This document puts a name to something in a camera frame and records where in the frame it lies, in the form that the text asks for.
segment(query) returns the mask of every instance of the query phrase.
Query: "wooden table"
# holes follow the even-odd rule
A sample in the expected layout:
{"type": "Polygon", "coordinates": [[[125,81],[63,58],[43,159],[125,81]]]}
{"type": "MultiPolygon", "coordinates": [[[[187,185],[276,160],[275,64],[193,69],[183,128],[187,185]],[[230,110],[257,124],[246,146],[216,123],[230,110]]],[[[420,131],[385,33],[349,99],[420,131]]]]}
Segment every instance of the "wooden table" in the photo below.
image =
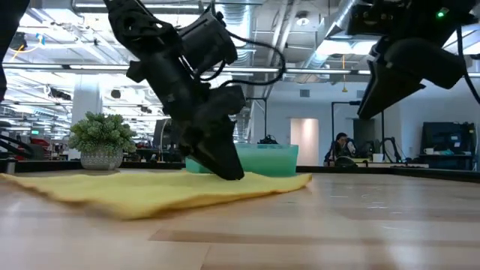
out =
{"type": "MultiPolygon", "coordinates": [[[[72,173],[78,171],[37,175],[72,173]]],[[[129,222],[2,183],[0,264],[5,270],[479,269],[479,222],[480,185],[396,175],[315,175],[296,192],[129,222]]]]}

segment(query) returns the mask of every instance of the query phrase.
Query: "teal bin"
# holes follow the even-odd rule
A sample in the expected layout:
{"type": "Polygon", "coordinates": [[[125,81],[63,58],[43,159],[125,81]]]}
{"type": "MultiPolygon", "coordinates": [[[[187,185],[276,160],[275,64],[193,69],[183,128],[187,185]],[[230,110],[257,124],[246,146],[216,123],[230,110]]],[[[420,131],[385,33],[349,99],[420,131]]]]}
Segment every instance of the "teal bin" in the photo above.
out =
{"type": "MultiPolygon", "coordinates": [[[[235,144],[241,166],[245,172],[271,177],[289,177],[296,175],[298,145],[254,145],[235,144]]],[[[185,161],[189,173],[211,173],[196,161],[185,161]]]]}

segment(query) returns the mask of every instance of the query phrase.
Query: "white column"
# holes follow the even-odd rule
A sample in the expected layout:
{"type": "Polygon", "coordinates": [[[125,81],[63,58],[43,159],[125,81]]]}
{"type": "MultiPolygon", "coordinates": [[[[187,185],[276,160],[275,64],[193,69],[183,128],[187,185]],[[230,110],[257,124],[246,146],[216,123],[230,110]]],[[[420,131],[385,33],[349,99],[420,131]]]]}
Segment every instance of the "white column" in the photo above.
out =
{"type": "MultiPolygon", "coordinates": [[[[73,92],[72,125],[85,118],[87,112],[102,112],[102,91],[98,75],[78,74],[73,92]]],[[[68,151],[68,159],[80,158],[76,149],[68,151]]]]}

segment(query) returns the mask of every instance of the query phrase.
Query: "yellow cloth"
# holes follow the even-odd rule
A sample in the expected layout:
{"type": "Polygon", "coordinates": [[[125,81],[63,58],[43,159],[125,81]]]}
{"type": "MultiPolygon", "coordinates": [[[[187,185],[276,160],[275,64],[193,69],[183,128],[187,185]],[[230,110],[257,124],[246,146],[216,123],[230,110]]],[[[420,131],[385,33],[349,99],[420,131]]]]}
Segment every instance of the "yellow cloth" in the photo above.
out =
{"type": "Polygon", "coordinates": [[[311,175],[271,178],[247,172],[240,181],[188,172],[16,177],[0,179],[46,194],[64,203],[106,206],[121,219],[149,218],[160,212],[228,203],[303,188],[311,175]]]}

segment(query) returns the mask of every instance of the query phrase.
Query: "silver pot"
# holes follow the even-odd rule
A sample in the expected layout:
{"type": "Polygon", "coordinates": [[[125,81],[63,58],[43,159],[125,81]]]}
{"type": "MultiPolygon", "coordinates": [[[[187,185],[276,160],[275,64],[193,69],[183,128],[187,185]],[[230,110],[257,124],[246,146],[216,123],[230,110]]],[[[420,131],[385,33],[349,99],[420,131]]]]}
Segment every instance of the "silver pot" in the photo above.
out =
{"type": "Polygon", "coordinates": [[[107,154],[103,147],[96,151],[82,152],[80,162],[85,170],[114,170],[122,164],[123,151],[119,149],[114,154],[107,154]]]}

